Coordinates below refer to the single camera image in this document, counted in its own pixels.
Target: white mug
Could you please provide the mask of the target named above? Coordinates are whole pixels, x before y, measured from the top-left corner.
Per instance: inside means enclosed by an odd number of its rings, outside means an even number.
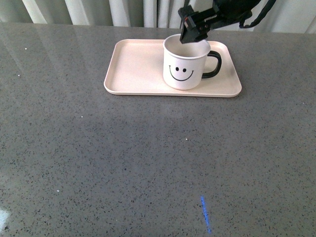
[[[172,35],[163,42],[163,79],[167,85],[178,90],[189,90],[196,87],[202,78],[211,78],[221,69],[222,58],[206,40],[182,44],[180,34]],[[218,59],[216,69],[203,73],[206,58]]]

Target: mug handle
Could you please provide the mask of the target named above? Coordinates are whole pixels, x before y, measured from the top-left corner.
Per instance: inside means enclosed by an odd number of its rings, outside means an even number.
[[[217,66],[215,68],[214,71],[212,72],[209,72],[209,73],[203,73],[202,75],[202,79],[205,79],[205,78],[212,78],[214,76],[216,76],[218,73],[219,73],[219,70],[221,69],[221,66],[222,66],[222,57],[221,55],[216,52],[216,51],[210,51],[207,55],[208,57],[214,57],[214,58],[217,58],[218,62],[217,62]]]

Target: table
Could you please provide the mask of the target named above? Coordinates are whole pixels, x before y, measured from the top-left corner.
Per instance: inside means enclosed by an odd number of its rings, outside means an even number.
[[[316,35],[210,32],[234,98],[105,90],[118,41],[179,32],[0,23],[4,236],[316,236]]]

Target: tray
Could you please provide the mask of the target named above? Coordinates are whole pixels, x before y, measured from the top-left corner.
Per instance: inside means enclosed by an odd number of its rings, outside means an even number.
[[[211,49],[222,56],[222,68],[213,78],[203,79],[190,90],[177,90],[163,80],[163,40],[124,39],[114,48],[104,87],[116,95],[166,95],[234,97],[241,92],[241,83],[227,47],[209,41]],[[205,72],[216,67],[217,60],[208,57]]]

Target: white curtain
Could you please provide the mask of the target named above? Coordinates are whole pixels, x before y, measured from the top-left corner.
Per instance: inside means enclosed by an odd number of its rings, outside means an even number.
[[[253,9],[254,20],[268,0]],[[0,0],[1,22],[179,28],[178,9],[212,7],[212,0]],[[316,33],[316,0],[277,0],[256,27],[219,30]]]

